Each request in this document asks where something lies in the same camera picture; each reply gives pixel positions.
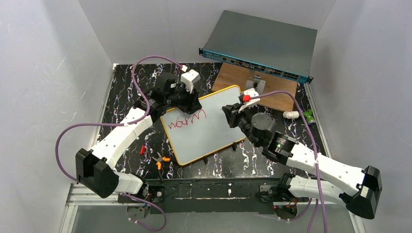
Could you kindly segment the red marker cap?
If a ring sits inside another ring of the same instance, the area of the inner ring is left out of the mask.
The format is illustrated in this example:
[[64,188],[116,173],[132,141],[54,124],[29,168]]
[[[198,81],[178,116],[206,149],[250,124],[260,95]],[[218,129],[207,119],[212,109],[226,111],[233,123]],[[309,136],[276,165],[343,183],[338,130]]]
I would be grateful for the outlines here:
[[145,146],[144,145],[141,146],[139,153],[140,153],[140,155],[143,155],[145,153]]

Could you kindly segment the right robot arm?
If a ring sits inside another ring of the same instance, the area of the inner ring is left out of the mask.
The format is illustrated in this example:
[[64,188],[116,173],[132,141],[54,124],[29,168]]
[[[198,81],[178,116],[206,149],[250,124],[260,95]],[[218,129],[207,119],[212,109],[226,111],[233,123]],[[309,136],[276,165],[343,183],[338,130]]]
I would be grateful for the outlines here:
[[318,175],[316,179],[284,174],[275,187],[275,198],[313,198],[346,207],[351,213],[374,219],[382,192],[380,170],[345,165],[313,150],[275,129],[266,113],[252,115],[242,104],[222,107],[230,128],[238,127],[267,159]]

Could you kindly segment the orange framed whiteboard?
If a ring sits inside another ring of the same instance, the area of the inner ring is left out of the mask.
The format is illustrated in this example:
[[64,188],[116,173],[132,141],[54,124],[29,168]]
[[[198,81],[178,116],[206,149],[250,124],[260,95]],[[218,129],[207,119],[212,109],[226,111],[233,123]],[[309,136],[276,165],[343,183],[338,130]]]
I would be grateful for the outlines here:
[[202,108],[186,114],[172,108],[161,116],[177,163],[185,166],[246,138],[230,128],[222,107],[239,102],[240,87],[232,85],[199,99]]

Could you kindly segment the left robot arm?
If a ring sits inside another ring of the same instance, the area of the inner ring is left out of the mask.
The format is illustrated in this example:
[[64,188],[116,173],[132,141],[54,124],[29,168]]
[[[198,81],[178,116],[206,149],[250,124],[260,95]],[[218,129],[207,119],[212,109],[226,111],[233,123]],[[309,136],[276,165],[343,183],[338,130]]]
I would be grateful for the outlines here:
[[200,79],[195,70],[179,78],[171,73],[157,76],[154,87],[141,94],[126,117],[102,141],[76,153],[76,177],[79,183],[101,198],[113,193],[137,194],[144,181],[137,175],[115,172],[123,153],[167,110],[178,108],[186,114],[201,110],[199,92],[194,85]]

